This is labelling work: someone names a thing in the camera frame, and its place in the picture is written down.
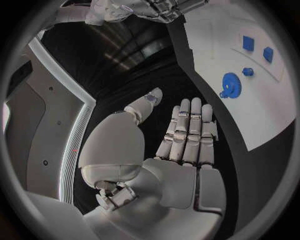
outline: blue gear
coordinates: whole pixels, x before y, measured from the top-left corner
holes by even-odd
[[[220,97],[235,99],[240,96],[242,85],[239,77],[233,72],[226,73],[223,77],[223,91],[220,92]]]

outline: black floor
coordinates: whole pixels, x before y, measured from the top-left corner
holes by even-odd
[[[155,156],[170,122],[173,106],[180,105],[184,98],[191,100],[199,97],[203,104],[206,101],[178,66],[166,26],[141,19],[135,20],[128,19],[121,26],[125,32],[126,29],[130,29],[131,38],[123,41],[123,45],[120,41],[119,47],[111,48],[115,51],[114,59],[118,59],[117,63],[104,54],[109,53],[107,49],[110,41],[104,41],[101,37],[105,32],[101,27],[95,33],[79,23],[61,24],[46,32],[42,41],[60,64],[97,100],[82,145],[97,124],[108,115],[122,110],[153,88],[162,89],[163,98],[160,105],[154,108],[151,116],[140,125],[145,137],[144,159],[147,159]],[[112,38],[112,41],[116,41],[116,36],[106,35]],[[164,39],[164,46],[160,50],[155,52],[154,49],[150,56],[143,55],[143,58],[139,58],[140,61],[136,61],[137,64],[131,64],[126,70],[120,68],[121,63],[126,63],[128,57],[137,56],[137,52],[143,53],[141,49],[161,39]],[[125,46],[132,43],[134,44],[131,47],[135,49],[128,47],[125,56]],[[215,167],[220,170],[225,181],[227,210],[216,239],[226,239],[232,235],[235,228],[238,187],[231,152],[220,126],[218,133],[219,141],[215,143]],[[74,205],[83,214],[98,206],[96,193],[85,184],[80,170],[76,168]]]

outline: blue cube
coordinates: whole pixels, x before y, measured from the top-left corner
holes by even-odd
[[[249,36],[242,36],[242,48],[248,51],[254,51],[254,39]]]
[[[266,47],[266,48],[263,50],[263,56],[264,56],[264,58],[265,58],[269,63],[272,63],[272,60],[273,60],[273,49],[270,48],[269,46]]]

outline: blue object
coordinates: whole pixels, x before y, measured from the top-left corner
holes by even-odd
[[[220,92],[220,97],[224,98],[237,98],[242,91],[242,85],[239,77],[233,72],[226,73],[223,76],[223,91]]]
[[[242,71],[241,71],[245,76],[253,76],[254,71],[251,67],[245,67]]]
[[[272,63],[272,60],[273,60],[273,49],[270,48],[269,46],[266,47],[266,48],[263,50],[263,56],[264,56],[264,58],[265,58],[269,63]]]
[[[242,36],[242,48],[248,51],[254,51],[254,39],[249,36]]]

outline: dark floor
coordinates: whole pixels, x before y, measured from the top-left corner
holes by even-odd
[[[61,24],[46,32],[42,42],[97,100],[83,144],[104,118],[159,87],[163,91],[163,99],[140,125],[145,137],[144,157],[152,158],[165,135],[173,106],[180,105],[184,98],[191,100],[194,97],[206,103],[201,92],[178,66],[164,24],[137,20],[135,17],[117,25],[107,23],[95,28],[81,23]],[[216,239],[226,239],[235,228],[238,187],[231,152],[220,126],[218,132],[215,167],[225,181],[227,211]],[[92,211],[98,206],[95,194],[96,191],[85,184],[77,168],[74,205],[83,214]]]

